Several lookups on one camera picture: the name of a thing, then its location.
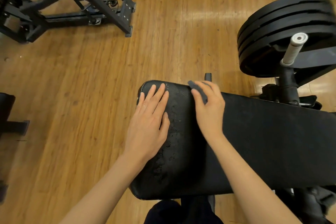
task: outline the person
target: person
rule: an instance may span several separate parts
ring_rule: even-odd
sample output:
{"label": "person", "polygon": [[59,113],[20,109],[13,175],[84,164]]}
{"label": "person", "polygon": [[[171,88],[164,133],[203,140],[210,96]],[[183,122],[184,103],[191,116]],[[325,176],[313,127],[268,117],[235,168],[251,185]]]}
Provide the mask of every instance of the person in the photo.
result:
{"label": "person", "polygon": [[[205,81],[195,82],[207,95],[204,105],[200,93],[192,89],[199,128],[216,154],[232,190],[250,224],[299,224],[299,219],[273,193],[233,148],[222,132],[225,101],[219,87]],[[60,224],[103,224],[132,180],[166,141],[170,125],[164,112],[169,92],[162,84],[155,93],[153,85],[139,103],[128,127],[124,153],[107,174],[75,205]],[[148,213],[146,224],[222,223],[204,197],[160,201]]]}

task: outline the hand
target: hand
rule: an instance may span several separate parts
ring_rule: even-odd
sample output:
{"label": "hand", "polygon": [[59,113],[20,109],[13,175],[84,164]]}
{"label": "hand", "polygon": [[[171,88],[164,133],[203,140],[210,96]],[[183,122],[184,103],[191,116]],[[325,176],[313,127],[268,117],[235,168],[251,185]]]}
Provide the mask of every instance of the hand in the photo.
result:
{"label": "hand", "polygon": [[125,152],[130,156],[138,156],[143,166],[157,154],[166,141],[170,125],[167,112],[163,113],[169,92],[165,92],[164,83],[156,94],[155,89],[156,86],[152,85],[146,99],[145,94],[141,92],[126,137]]}
{"label": "hand", "polygon": [[198,126],[211,146],[213,140],[218,136],[223,135],[223,114],[225,108],[225,101],[222,97],[221,91],[217,84],[204,81],[208,85],[202,82],[195,82],[208,97],[208,103],[204,105],[201,94],[192,89],[191,93],[195,99],[196,107],[196,119]]}

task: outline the forearm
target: forearm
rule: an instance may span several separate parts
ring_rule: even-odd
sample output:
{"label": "forearm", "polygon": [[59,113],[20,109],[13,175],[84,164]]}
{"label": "forearm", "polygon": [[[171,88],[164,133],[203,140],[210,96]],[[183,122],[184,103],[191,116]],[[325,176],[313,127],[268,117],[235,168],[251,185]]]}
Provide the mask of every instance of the forearm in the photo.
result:
{"label": "forearm", "polygon": [[251,224],[301,223],[253,171],[224,135],[211,145]]}
{"label": "forearm", "polygon": [[143,168],[136,156],[121,155],[106,175],[75,205],[60,224],[103,224]]}

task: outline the stack of weight plates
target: stack of weight plates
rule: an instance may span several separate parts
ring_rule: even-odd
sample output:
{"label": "stack of weight plates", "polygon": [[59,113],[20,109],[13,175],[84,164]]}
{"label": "stack of weight plates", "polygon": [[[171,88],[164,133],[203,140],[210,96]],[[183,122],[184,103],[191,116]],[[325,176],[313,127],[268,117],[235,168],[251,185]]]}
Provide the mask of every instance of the stack of weight plates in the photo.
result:
{"label": "stack of weight plates", "polygon": [[290,38],[309,39],[301,52],[336,46],[336,18],[328,0],[277,0],[252,14],[238,32],[239,64],[255,77],[278,76]]}

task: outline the person's left forearm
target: person's left forearm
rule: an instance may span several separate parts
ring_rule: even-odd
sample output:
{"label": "person's left forearm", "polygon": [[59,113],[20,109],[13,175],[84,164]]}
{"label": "person's left forearm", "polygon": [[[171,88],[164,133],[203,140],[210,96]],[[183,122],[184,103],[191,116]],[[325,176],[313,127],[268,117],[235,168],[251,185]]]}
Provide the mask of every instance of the person's left forearm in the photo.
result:
{"label": "person's left forearm", "polygon": [[122,154],[106,175],[71,209],[60,224],[103,224],[132,180],[144,167],[141,156]]}

